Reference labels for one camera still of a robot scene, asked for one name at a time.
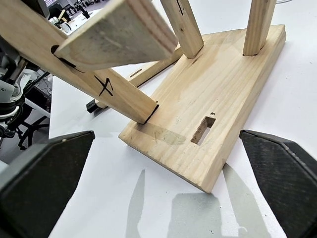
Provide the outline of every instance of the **wood grain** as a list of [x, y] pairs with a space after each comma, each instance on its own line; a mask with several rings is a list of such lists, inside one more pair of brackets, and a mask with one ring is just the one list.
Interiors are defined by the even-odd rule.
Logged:
[[[67, 36], [20, 0], [0, 1], [0, 35], [26, 59], [132, 120], [144, 123], [157, 104], [112, 69], [79, 72], [51, 53]], [[105, 88], [97, 78], [108, 83]]]
[[80, 71], [163, 60], [178, 41], [148, 0], [111, 0], [55, 55]]
[[[152, 95], [156, 113], [145, 125], [130, 122], [119, 138], [210, 193], [286, 39], [284, 25], [271, 26], [260, 53], [244, 57], [245, 35], [210, 34], [195, 59], [182, 56]], [[211, 129], [198, 145], [204, 124]]]
[[[178, 45], [171, 57], [160, 61], [146, 63], [143, 67], [130, 74], [130, 76], [128, 76], [126, 79], [134, 86], [139, 87], [140, 85], [160, 73], [162, 70], [178, 61], [182, 55], [183, 51]], [[98, 100], [95, 100], [95, 103], [99, 108], [104, 109], [107, 107], [106, 104], [99, 102]]]
[[194, 58], [204, 46], [188, 0], [161, 0], [168, 19], [188, 58]]
[[264, 46], [276, 0], [252, 0], [243, 55], [254, 56]]

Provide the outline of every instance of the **wooden board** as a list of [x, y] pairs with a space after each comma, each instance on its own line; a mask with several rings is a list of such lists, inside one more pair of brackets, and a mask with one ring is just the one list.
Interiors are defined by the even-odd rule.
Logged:
[[156, 109], [155, 101], [111, 68], [80, 72], [54, 56], [52, 48], [67, 35], [22, 1], [1, 0], [0, 21], [0, 35], [23, 57], [116, 111], [145, 123]]
[[55, 55], [88, 71], [163, 60], [177, 43], [149, 0], [110, 0]]
[[243, 55], [255, 56], [264, 46], [276, 0], [252, 0]]
[[195, 59], [182, 56], [151, 96], [158, 110], [145, 125], [130, 122], [119, 138], [210, 193], [286, 39], [284, 25], [271, 26], [260, 53], [244, 57], [245, 35], [210, 34]]
[[194, 58], [204, 46], [197, 22], [188, 0], [160, 0], [179, 44], [188, 58]]

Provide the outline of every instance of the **white surface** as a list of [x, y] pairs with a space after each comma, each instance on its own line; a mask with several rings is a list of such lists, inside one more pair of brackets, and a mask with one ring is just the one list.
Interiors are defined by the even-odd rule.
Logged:
[[39, 111], [41, 114], [47, 116], [48, 118], [51, 117], [51, 114], [50, 114], [48, 111], [46, 111], [46, 110], [44, 110], [43, 108], [41, 108], [40, 106], [36, 105], [35, 103], [33, 103], [32, 101], [30, 101], [29, 99], [26, 98], [26, 99], [25, 99], [25, 103], [26, 103], [27, 105], [29, 105], [30, 107], [32, 107], [33, 109]]
[[100, 9], [98, 10], [94, 10], [94, 11], [89, 11], [89, 15], [90, 15], [90, 18], [87, 19], [83, 13], [80, 13], [77, 17], [75, 17], [72, 21], [69, 23], [69, 26], [71, 28], [71, 31], [70, 32], [66, 32], [67, 35], [70, 35], [71, 33], [73, 33], [75, 30], [77, 30], [79, 27], [81, 27], [82, 25], [84, 25], [84, 23], [87, 22], [87, 20], [90, 20], [94, 15], [96, 15], [96, 13], [100, 11]]
[[0, 173], [7, 167], [8, 165], [5, 162], [0, 160]]
[[[159, 0], [153, 3], [166, 18]], [[191, 1], [202, 34], [245, 28], [250, 4]], [[316, 0], [277, 5], [273, 24], [286, 24], [287, 42], [244, 128], [295, 140], [317, 158]], [[127, 76], [137, 67], [116, 70]], [[167, 74], [168, 70], [142, 91], [151, 95]], [[97, 116], [87, 113], [91, 99], [54, 79], [50, 137], [93, 130], [96, 139], [78, 188], [50, 238], [285, 237], [240, 140], [212, 195], [204, 195], [117, 138], [128, 118], [112, 109]]]

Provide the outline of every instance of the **plywood board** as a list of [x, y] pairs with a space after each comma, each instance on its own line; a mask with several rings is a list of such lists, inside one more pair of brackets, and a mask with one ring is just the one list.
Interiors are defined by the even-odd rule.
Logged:
[[110, 0], [55, 55], [81, 71], [163, 60], [178, 43], [149, 0]]
[[245, 35], [210, 34], [194, 59], [182, 56], [151, 96], [158, 110], [145, 125], [130, 122], [119, 138], [210, 193], [286, 39], [284, 25], [271, 26], [260, 53], [247, 57]]

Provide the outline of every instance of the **mortise slot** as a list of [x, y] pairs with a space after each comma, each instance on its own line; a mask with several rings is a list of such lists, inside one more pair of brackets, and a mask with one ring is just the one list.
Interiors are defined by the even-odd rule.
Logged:
[[142, 69], [139, 69], [138, 71], [136, 71], [135, 73], [133, 73], [131, 76], [130, 76], [130, 78], [132, 78], [134, 75], [136, 75], [137, 73], [139, 73], [139, 72], [141, 72], [142, 71]]
[[215, 121], [215, 118], [205, 117], [191, 139], [191, 142], [201, 145]]

